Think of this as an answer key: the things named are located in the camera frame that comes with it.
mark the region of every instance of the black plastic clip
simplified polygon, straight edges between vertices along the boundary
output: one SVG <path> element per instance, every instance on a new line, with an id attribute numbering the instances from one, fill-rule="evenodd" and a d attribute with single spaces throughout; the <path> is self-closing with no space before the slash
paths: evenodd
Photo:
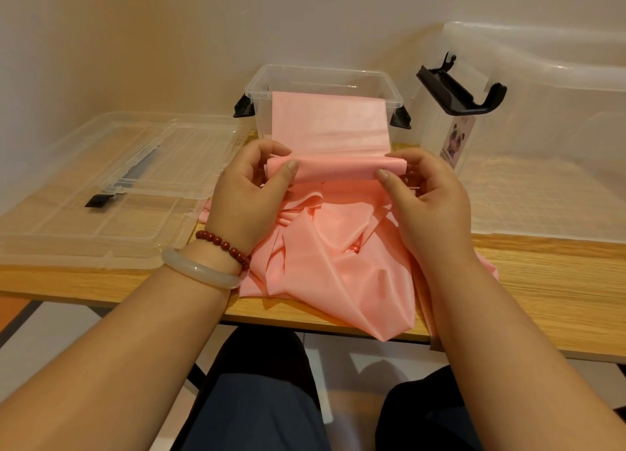
<path id="1" fill-rule="evenodd" d="M 448 75 L 448 70 L 455 64 L 456 55 L 450 58 L 448 54 L 443 59 L 440 68 L 428 70 L 422 66 L 417 73 L 418 79 L 424 84 L 426 89 L 433 95 L 443 111 L 451 116 L 463 115 L 484 115 L 492 112 L 505 99 L 506 87 L 501 83 L 494 83 L 489 89 L 487 97 L 482 105 L 474 103 L 474 97 L 463 88 L 454 78 Z"/>
<path id="2" fill-rule="evenodd" d="M 235 114 L 233 118 L 247 118 L 248 116 L 254 116 L 254 103 L 250 97 L 247 97 L 244 93 L 239 101 L 235 105 Z"/>
<path id="3" fill-rule="evenodd" d="M 115 194 L 96 194 L 91 197 L 89 199 L 89 202 L 87 202 L 84 206 L 92 207 L 95 209 L 102 209 L 102 207 L 106 205 L 106 202 L 110 201 L 113 198 L 115 198 Z"/>
<path id="4" fill-rule="evenodd" d="M 402 128 L 403 130 L 411 129 L 411 115 L 406 111 L 404 105 L 394 110 L 389 124 L 396 128 Z"/>

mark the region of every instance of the wooden table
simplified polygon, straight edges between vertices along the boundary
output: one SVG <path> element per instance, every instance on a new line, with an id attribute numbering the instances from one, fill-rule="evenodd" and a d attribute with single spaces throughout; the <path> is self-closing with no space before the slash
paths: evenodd
<path id="1" fill-rule="evenodd" d="M 512 235 L 474 235 L 502 284 L 568 357 L 626 363 L 626 245 Z M 112 307 L 148 271 L 0 267 L 0 294 Z M 298 301 L 231 295 L 226 323 L 257 323 L 305 331 L 363 335 Z M 397 337 L 428 343 L 419 314 Z"/>

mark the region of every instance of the sticker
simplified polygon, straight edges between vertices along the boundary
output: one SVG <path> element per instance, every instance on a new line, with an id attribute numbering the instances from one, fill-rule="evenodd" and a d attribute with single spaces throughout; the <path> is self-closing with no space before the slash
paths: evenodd
<path id="1" fill-rule="evenodd" d="M 452 118 L 450 130 L 448 130 L 446 142 L 441 148 L 440 154 L 441 158 L 452 168 L 455 168 L 459 162 L 475 122 L 475 116 L 455 116 Z"/>

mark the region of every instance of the black pants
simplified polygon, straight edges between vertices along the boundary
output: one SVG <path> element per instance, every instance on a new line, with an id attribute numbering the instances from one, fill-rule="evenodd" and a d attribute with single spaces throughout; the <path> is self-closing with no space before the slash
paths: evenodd
<path id="1" fill-rule="evenodd" d="M 387 395 L 376 449 L 406 448 L 480 449 L 449 367 Z M 309 360 L 295 333 L 239 326 L 215 358 L 171 449 L 330 450 Z"/>

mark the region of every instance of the hand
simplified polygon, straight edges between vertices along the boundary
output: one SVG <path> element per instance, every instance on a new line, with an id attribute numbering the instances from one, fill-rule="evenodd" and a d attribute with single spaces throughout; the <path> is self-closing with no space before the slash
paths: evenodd
<path id="1" fill-rule="evenodd" d="M 291 149 L 270 140 L 244 146 L 217 181 L 205 230 L 249 255 L 276 223 L 278 208 L 298 168 L 291 160 L 267 180 L 263 165 L 270 154 L 290 153 Z"/>
<path id="2" fill-rule="evenodd" d="M 387 154 L 408 161 L 407 175 L 378 170 L 376 177 L 393 202 L 404 245 L 428 271 L 475 261 L 470 200 L 452 168 L 419 148 Z M 411 187 L 418 187 L 414 193 Z"/>

